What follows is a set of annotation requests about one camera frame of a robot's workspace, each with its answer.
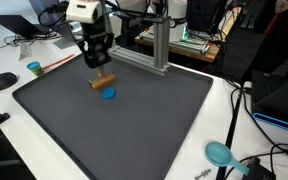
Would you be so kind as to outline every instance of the light blue spoon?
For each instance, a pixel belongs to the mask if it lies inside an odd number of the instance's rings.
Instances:
[[[234,159],[228,147],[219,142],[210,142],[205,147],[206,158],[215,166],[233,166],[235,169],[247,175],[249,169]]]

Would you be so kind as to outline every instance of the white table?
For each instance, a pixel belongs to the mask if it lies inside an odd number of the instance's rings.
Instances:
[[[247,82],[245,87],[251,87],[251,83]],[[251,96],[246,96],[246,102],[248,109],[251,110]],[[288,144],[288,131],[278,128],[267,123],[257,121],[262,129],[268,134],[268,136],[275,143],[287,143]],[[237,119],[235,134],[232,144],[232,152],[237,160],[241,160],[245,157],[249,157],[256,154],[269,153],[272,144],[264,137],[260,130],[256,127],[251,117],[247,114],[244,108],[244,100],[241,102],[239,115]],[[269,156],[261,157],[261,165],[270,168]],[[288,180],[288,155],[279,154],[273,155],[274,170],[277,180]],[[242,175],[238,171],[234,170],[228,179],[241,179]]]
[[[0,73],[13,72],[20,77],[15,85],[0,91],[0,113],[7,112],[11,115],[11,118],[1,124],[0,128],[37,179],[88,179],[12,97],[14,90],[35,78],[26,69],[28,63],[39,61],[42,66],[46,66],[70,54],[78,55],[79,49],[74,46],[60,50],[51,42],[35,42],[32,45],[32,52],[33,57],[18,61],[19,47],[0,49]],[[187,68],[183,69],[203,74]],[[205,169],[212,170],[205,179],[215,179],[216,177],[218,168],[207,161],[204,147],[210,141],[224,143],[226,140],[232,118],[229,95],[233,88],[223,79],[217,77],[213,77],[213,79],[213,86],[176,156],[166,180],[193,180]]]

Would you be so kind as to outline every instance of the black tray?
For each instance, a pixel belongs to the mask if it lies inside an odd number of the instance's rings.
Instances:
[[[82,56],[13,93],[90,178],[164,179],[211,88],[209,77],[171,67],[161,77],[112,61],[117,93],[102,99]]]

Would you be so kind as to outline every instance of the computer mouse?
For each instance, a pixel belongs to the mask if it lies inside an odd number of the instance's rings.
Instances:
[[[17,82],[17,76],[6,72],[0,74],[0,91],[13,86]]]

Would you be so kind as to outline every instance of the blue cup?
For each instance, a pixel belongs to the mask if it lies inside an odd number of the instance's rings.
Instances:
[[[32,73],[37,77],[43,74],[42,67],[37,61],[29,63],[26,67],[27,69],[31,70]]]

